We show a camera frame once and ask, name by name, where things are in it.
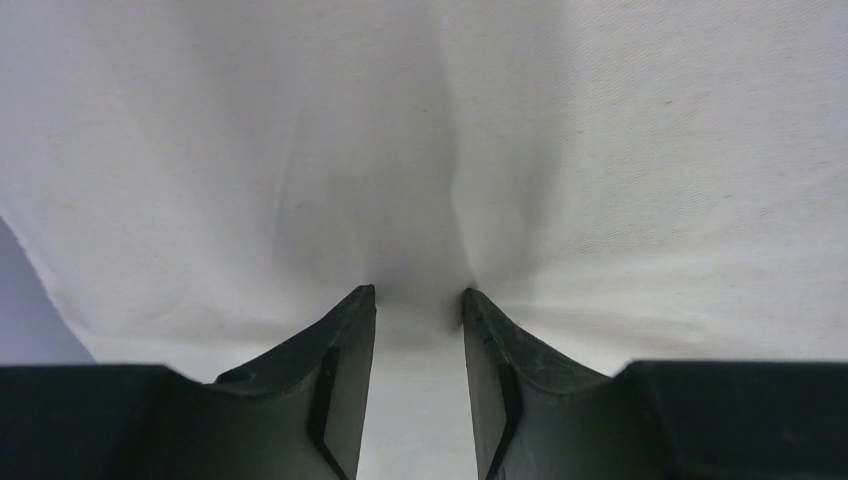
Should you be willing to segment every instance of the gray surface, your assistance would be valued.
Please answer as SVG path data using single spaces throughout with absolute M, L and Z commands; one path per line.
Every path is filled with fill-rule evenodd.
M 9 226 L 0 219 L 0 364 L 88 363 Z

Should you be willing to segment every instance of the white fabric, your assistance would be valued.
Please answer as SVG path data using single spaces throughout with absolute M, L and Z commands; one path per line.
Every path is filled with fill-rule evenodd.
M 473 478 L 455 300 L 613 373 L 846 359 L 841 0 L 5 0 L 0 214 L 100 361 L 378 289 L 360 478 Z

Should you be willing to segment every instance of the cloth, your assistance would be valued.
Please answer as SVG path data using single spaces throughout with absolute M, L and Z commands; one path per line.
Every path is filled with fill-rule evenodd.
M 360 478 L 473 478 L 456 301 L 614 373 L 848 358 L 848 3 L 6 0 L 0 214 L 101 362 L 374 283 Z

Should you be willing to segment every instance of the white cloth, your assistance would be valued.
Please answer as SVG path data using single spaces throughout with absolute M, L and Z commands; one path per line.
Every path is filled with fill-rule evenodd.
M 846 359 L 841 0 L 5 0 L 0 214 L 104 362 L 378 289 L 360 478 L 473 478 L 471 283 L 613 373 Z

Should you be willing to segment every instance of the black plastic part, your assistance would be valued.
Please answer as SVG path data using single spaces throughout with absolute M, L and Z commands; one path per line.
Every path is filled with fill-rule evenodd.
M 0 369 L 0 478 L 353 479 L 374 287 L 202 385 L 163 366 Z
M 480 479 L 848 479 L 848 365 L 642 361 L 608 378 L 463 296 Z

